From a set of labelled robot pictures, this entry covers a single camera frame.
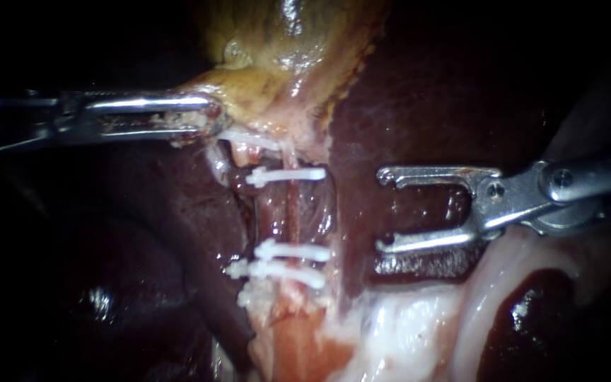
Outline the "right arm instrument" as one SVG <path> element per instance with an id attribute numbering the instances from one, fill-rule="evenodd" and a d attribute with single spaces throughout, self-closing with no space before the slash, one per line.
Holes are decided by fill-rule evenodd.
<path id="1" fill-rule="evenodd" d="M 483 230 L 511 224 L 570 236 L 611 221 L 611 158 L 538 161 L 484 184 Z"/>

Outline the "left arm instrument jaw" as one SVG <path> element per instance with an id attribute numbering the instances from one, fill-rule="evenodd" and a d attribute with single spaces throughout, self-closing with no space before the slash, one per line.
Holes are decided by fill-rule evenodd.
<path id="1" fill-rule="evenodd" d="M 91 143 L 174 141 L 188 144 L 210 139 L 223 131 L 223 117 L 205 114 L 109 114 L 88 117 Z"/>
<path id="2" fill-rule="evenodd" d="M 161 112 L 221 111 L 221 104 L 197 93 L 113 93 L 87 95 L 83 102 L 84 117 Z"/>

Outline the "right arm instrument jaw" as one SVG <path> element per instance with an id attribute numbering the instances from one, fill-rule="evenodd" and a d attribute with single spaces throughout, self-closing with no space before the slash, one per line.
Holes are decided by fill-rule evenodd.
<path id="1" fill-rule="evenodd" d="M 478 166 L 384 166 L 376 172 L 382 185 L 394 185 L 397 189 L 423 185 L 458 185 L 472 196 L 479 184 L 487 179 L 500 178 L 497 168 Z"/>
<path id="2" fill-rule="evenodd" d="M 418 233 L 395 232 L 390 238 L 375 241 L 375 249 L 384 255 L 442 249 L 467 245 L 476 241 L 491 241 L 502 234 L 502 228 L 485 229 L 473 222 L 455 228 Z"/>

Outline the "left arm instrument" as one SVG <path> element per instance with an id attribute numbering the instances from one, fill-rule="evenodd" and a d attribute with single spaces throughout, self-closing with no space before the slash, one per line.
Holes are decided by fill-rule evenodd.
<path id="1" fill-rule="evenodd" d="M 22 152 L 79 142 L 77 122 L 86 94 L 63 91 L 55 97 L 31 93 L 0 98 L 0 152 Z"/>

